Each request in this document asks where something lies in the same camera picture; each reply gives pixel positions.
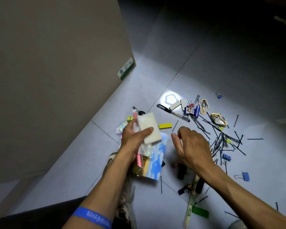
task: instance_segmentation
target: blue wristband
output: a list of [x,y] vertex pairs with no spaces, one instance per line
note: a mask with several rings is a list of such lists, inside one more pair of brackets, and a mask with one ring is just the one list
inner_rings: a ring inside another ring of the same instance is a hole
[[109,219],[105,218],[103,215],[100,215],[84,207],[77,208],[72,216],[88,219],[90,222],[98,224],[99,226],[105,229],[111,229],[112,226],[112,223],[110,222]]

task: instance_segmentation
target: pink pen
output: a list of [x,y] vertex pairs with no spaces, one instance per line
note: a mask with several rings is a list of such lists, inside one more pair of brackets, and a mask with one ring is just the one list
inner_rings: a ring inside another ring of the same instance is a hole
[[[134,120],[137,120],[137,119],[138,119],[136,112],[133,113],[133,119],[134,119]],[[137,165],[142,168],[141,155],[140,155],[140,154],[137,154]]]

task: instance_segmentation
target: hand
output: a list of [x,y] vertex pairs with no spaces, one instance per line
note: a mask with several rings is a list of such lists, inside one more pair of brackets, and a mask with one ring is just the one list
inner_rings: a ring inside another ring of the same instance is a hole
[[123,130],[121,149],[129,153],[131,161],[136,158],[140,145],[143,143],[144,138],[150,135],[154,128],[149,127],[140,132],[133,131],[133,124],[137,123],[137,120],[130,121]]
[[203,177],[204,172],[215,165],[209,143],[200,133],[182,126],[178,130],[178,135],[172,133],[171,136],[183,163],[199,177]]

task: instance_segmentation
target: white eraser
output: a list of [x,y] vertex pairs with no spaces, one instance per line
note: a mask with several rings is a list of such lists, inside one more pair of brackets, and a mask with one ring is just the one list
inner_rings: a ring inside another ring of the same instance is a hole
[[156,141],[162,140],[162,136],[159,130],[159,126],[156,122],[154,114],[147,113],[142,116],[138,116],[138,125],[140,127],[140,130],[145,130],[146,128],[153,127],[154,130],[151,133],[151,135],[147,136],[144,138],[144,143],[145,144],[150,144]]
[[176,103],[174,103],[174,104],[172,104],[172,105],[170,106],[170,109],[171,109],[171,110],[174,110],[174,109],[177,108],[180,104],[181,104],[180,101],[177,101]]
[[184,108],[186,107],[186,102],[185,102],[184,99],[181,99],[180,102],[181,102],[181,108],[182,108],[182,111],[183,111]]

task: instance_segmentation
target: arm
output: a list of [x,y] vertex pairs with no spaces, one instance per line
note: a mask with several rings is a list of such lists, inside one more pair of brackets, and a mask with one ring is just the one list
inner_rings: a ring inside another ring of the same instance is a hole
[[172,133],[172,139],[183,162],[229,204],[248,228],[286,228],[284,215],[245,190],[214,164],[209,144],[201,134],[181,127],[178,135]]
[[[103,215],[111,222],[113,221],[120,193],[122,191],[127,170],[136,157],[139,146],[144,138],[150,135],[153,128],[147,128],[143,131],[134,133],[133,123],[129,123],[122,135],[122,144],[118,154],[108,166],[105,174],[93,188],[87,198],[80,204],[100,215]],[[103,227],[91,223],[87,219],[77,216],[71,216],[63,229],[101,229]]]

